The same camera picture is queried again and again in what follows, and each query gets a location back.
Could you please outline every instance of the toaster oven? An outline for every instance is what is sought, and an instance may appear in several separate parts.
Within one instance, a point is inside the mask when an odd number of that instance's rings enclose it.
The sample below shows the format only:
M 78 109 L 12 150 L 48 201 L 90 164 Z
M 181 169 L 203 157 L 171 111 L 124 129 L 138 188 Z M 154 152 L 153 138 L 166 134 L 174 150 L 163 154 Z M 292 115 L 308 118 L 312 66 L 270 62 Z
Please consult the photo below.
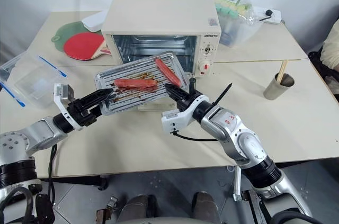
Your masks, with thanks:
M 213 0 L 113 0 L 102 34 L 117 65 L 171 51 L 186 73 L 202 77 L 221 28 Z

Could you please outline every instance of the gray floor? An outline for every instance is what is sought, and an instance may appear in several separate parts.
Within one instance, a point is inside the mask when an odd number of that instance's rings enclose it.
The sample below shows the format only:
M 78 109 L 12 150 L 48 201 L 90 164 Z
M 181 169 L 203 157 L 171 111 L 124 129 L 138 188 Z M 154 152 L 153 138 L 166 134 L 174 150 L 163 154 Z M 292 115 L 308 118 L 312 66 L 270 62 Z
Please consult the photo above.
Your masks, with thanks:
M 328 162 L 313 161 L 284 169 L 314 217 L 324 224 L 338 223 L 339 219 L 339 180 L 338 173 L 335 174 L 339 160 Z M 232 170 L 215 167 L 112 175 L 105 191 L 88 185 L 55 183 L 55 223 L 95 223 L 96 210 L 104 208 L 112 195 L 122 206 L 138 194 L 153 194 L 158 200 L 160 216 L 189 217 L 194 193 L 207 191 L 217 203 L 222 221 L 252 224 L 248 204 L 235 203 L 231 198 L 233 177 Z M 245 178 L 242 189 L 249 189 Z M 113 216 L 106 223 L 115 220 Z

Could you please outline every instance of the oven timer dial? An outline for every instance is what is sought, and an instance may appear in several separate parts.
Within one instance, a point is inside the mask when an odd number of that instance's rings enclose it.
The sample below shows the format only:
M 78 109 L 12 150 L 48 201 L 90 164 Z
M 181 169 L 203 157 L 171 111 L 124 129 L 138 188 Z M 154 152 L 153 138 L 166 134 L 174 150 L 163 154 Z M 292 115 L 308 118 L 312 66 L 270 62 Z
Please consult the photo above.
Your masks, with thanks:
M 207 44 L 207 46 L 202 48 L 201 50 L 204 56 L 209 56 L 213 53 L 215 49 L 214 49 L 214 46 L 212 46 L 211 44 Z
M 207 74 L 210 68 L 211 68 L 211 61 L 202 60 L 201 62 L 199 62 L 199 71 L 201 75 Z

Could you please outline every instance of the power strip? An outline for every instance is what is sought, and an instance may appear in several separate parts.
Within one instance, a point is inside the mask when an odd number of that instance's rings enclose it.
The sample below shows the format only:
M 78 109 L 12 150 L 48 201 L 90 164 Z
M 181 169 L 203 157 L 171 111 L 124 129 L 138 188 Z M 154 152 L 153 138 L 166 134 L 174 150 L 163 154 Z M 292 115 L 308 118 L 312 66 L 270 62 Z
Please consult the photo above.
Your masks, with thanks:
M 273 12 L 272 17 L 270 19 L 263 20 L 263 22 L 271 23 L 271 24 L 280 24 L 282 20 L 280 11 L 273 10 L 271 8 L 262 8 L 262 7 L 256 7 L 256 6 L 253 7 L 254 14 L 259 19 L 264 19 L 265 17 L 267 17 L 267 15 L 265 14 L 267 10 L 271 10 Z

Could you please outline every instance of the red oven knob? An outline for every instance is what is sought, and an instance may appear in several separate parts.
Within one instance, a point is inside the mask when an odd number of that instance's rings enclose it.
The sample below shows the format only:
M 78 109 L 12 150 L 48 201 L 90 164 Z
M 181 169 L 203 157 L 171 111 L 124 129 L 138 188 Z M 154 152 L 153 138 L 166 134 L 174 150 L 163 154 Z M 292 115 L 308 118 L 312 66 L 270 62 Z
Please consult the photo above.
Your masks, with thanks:
M 209 60 L 203 60 L 199 63 L 200 74 L 206 74 L 211 68 L 211 62 Z

